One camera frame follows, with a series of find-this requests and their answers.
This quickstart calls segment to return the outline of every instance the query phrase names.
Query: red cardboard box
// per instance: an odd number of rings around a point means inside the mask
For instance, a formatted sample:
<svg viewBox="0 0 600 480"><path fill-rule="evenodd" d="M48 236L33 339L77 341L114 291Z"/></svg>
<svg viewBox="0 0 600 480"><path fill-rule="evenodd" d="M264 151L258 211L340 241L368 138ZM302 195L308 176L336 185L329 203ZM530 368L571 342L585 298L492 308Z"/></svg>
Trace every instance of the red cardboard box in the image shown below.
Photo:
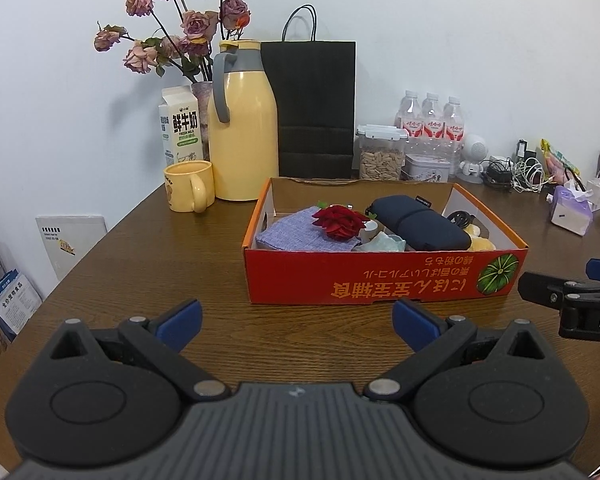
<svg viewBox="0 0 600 480"><path fill-rule="evenodd" d="M256 234L276 219L318 202L352 204L364 212L383 196L405 194L449 215L475 215L496 251L317 253L257 247ZM251 216L242 243L251 303L369 304L408 297L468 300L508 294L528 246L500 218L458 184L396 181L301 181L272 178Z"/></svg>

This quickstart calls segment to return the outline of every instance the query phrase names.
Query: mug handle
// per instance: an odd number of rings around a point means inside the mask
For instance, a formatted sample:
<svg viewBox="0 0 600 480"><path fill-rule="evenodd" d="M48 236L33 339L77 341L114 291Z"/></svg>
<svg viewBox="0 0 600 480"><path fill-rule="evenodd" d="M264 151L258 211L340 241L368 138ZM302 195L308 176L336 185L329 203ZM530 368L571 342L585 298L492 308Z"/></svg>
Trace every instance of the mug handle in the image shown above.
<svg viewBox="0 0 600 480"><path fill-rule="evenodd" d="M189 179L191 181L191 188L193 189L193 204L191 204L193 211L203 213L206 209L205 183L195 173L190 174Z"/></svg>

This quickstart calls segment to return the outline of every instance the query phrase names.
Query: gray ribbed surface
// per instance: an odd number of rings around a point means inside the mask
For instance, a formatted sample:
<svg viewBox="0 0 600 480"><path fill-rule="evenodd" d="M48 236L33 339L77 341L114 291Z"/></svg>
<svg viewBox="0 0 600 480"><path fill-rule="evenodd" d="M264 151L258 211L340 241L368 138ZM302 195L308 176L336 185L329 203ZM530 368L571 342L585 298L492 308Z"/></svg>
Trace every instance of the gray ribbed surface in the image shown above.
<svg viewBox="0 0 600 480"><path fill-rule="evenodd" d="M350 384L243 384L194 406L151 453L92 471L23 464L11 480L583 480L567 464L532 473L479 470L443 456L394 404L361 399Z"/></svg>

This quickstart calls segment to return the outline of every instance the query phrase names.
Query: gray handle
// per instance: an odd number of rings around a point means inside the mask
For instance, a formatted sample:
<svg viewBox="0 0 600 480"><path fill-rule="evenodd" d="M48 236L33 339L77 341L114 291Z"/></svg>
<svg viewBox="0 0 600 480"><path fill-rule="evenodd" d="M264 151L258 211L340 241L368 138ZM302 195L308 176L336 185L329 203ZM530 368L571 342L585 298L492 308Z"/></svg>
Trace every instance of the gray handle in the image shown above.
<svg viewBox="0 0 600 480"><path fill-rule="evenodd" d="M238 57L230 52L221 52L214 57L213 66L213 91L214 104L216 105L216 113L221 123L228 123L230 119L229 107L226 105L226 97L224 95L224 64L225 62L235 62Z"/></svg>

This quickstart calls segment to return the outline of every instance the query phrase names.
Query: vase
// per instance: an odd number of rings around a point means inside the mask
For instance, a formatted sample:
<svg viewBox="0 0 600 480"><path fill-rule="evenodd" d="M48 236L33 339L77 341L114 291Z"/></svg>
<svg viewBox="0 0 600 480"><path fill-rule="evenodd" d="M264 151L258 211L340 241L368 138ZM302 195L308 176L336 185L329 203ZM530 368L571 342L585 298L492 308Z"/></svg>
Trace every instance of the vase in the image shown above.
<svg viewBox="0 0 600 480"><path fill-rule="evenodd" d="M200 137L202 137L202 152L205 160L209 160L209 122L208 106L213 83L211 81L199 81L191 85L191 92L198 100L198 119L200 120Z"/></svg>

